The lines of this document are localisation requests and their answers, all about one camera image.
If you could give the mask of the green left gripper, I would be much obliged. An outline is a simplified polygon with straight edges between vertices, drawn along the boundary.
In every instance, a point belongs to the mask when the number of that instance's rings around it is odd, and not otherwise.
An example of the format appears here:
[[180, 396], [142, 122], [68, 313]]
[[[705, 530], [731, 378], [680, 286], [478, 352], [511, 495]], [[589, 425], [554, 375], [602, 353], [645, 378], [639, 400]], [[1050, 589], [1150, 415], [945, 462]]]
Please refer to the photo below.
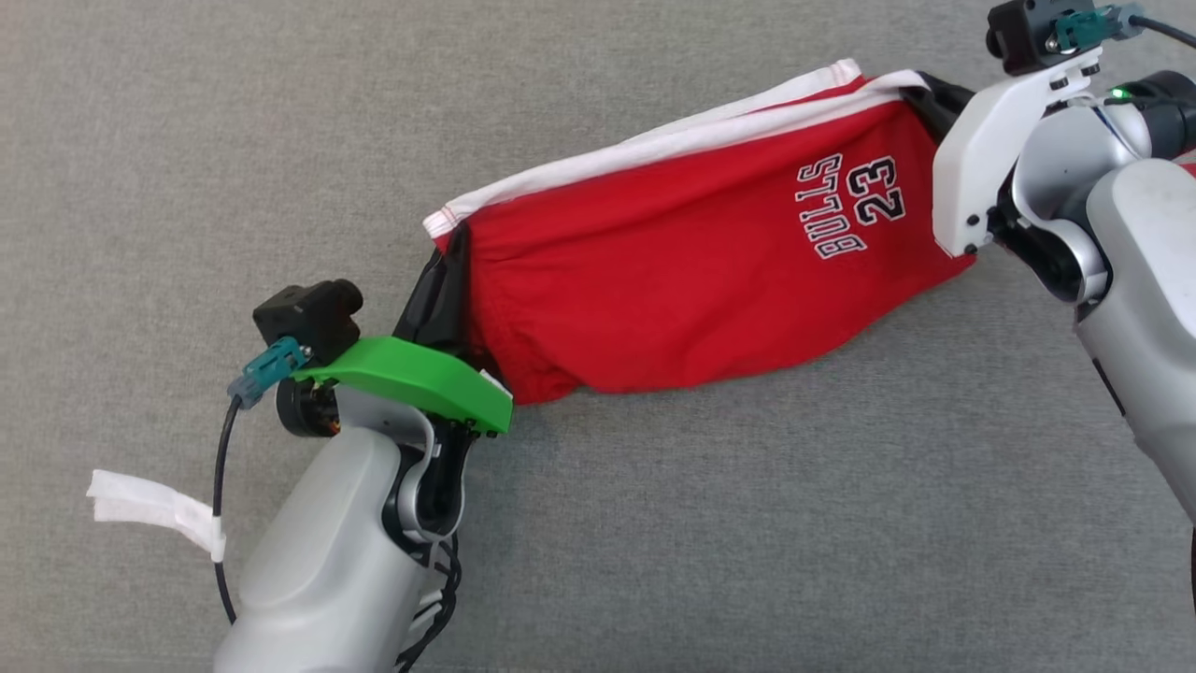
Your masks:
[[472, 421], [482, 435], [507, 434], [513, 396], [445, 353], [470, 350], [471, 241], [470, 227], [457, 227], [445, 255], [432, 252], [393, 326], [395, 337], [358, 339], [331, 365], [304, 367], [293, 379], [332, 380], [338, 388], [359, 388], [444, 420]]

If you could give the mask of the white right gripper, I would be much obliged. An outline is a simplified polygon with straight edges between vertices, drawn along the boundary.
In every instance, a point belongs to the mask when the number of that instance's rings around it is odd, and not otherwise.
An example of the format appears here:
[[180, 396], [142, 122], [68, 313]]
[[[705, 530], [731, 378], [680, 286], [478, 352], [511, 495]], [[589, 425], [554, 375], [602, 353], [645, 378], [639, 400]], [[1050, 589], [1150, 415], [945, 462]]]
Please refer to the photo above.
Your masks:
[[1035, 126], [1051, 104], [1090, 87], [1090, 69], [1102, 62], [1102, 54], [1096, 47], [976, 94], [916, 71], [923, 86], [913, 90], [911, 104], [925, 108], [925, 127], [941, 142], [933, 161], [933, 234], [945, 253], [962, 257], [970, 247], [984, 246], [986, 213], [997, 204]]

